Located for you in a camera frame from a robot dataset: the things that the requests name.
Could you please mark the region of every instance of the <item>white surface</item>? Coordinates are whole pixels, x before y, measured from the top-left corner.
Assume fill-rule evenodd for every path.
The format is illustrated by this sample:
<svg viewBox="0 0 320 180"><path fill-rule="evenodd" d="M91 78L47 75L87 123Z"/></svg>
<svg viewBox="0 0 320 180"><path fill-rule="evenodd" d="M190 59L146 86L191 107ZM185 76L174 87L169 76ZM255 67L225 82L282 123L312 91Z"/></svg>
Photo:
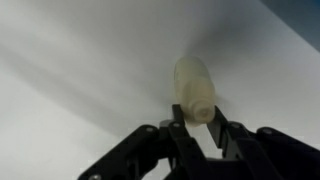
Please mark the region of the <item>white surface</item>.
<svg viewBox="0 0 320 180"><path fill-rule="evenodd" d="M11 0L0 23L0 179L76 179L167 119L186 54L205 61L228 119L320 147L320 55L258 1ZM217 155L203 129L191 131Z"/></svg>

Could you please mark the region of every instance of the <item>white background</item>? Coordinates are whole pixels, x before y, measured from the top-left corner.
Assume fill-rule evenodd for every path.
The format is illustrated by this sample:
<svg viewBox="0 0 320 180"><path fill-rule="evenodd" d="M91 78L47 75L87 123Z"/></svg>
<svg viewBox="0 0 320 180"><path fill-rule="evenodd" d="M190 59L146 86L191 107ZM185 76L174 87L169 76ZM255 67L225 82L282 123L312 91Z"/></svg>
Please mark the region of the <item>white background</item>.
<svg viewBox="0 0 320 180"><path fill-rule="evenodd" d="M76 179L138 126L169 118L184 55L205 62L229 120L320 148L320 54L259 1L10 0L0 1L0 179ZM218 156L204 126L190 131Z"/></svg>

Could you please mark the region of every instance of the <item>screw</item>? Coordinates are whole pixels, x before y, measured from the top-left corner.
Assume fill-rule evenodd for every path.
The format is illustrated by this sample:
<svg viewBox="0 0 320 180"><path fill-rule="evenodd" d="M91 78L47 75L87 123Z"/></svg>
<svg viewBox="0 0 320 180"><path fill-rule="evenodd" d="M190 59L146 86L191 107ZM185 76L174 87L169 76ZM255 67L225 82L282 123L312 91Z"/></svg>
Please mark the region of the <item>screw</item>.
<svg viewBox="0 0 320 180"><path fill-rule="evenodd" d="M268 129L268 128L265 128L262 130L264 133L266 134L272 134L272 130L271 129Z"/></svg>
<svg viewBox="0 0 320 180"><path fill-rule="evenodd" d="M148 127L146 130L147 130L147 132L152 132L152 131L153 131L153 128Z"/></svg>
<svg viewBox="0 0 320 180"><path fill-rule="evenodd" d="M89 180L102 180L102 178L99 174L95 174L90 176Z"/></svg>
<svg viewBox="0 0 320 180"><path fill-rule="evenodd" d="M232 123L231 126L233 128L240 128L241 127L240 124L238 124L238 123Z"/></svg>
<svg viewBox="0 0 320 180"><path fill-rule="evenodd" d="M180 124L179 123L174 123L173 127L180 127Z"/></svg>

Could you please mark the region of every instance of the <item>plastic bottle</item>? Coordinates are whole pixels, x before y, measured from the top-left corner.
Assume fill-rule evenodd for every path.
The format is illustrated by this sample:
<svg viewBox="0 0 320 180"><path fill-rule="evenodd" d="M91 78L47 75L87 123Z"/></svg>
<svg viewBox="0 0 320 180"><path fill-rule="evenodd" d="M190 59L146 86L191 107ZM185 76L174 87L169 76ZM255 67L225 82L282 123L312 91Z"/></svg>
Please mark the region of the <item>plastic bottle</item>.
<svg viewBox="0 0 320 180"><path fill-rule="evenodd" d="M195 57L181 58L175 65L175 92L188 125L209 123L215 115L215 89L207 68Z"/></svg>

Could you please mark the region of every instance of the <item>white wall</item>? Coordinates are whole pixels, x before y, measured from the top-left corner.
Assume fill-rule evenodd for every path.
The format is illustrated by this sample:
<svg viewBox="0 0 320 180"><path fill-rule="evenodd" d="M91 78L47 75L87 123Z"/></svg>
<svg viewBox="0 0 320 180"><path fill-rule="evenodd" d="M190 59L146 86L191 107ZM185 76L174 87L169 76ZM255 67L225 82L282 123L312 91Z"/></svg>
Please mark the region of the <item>white wall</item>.
<svg viewBox="0 0 320 180"><path fill-rule="evenodd" d="M0 179L76 179L170 117L183 55L207 64L228 119L320 147L320 55L259 1L11 0L0 23Z"/></svg>

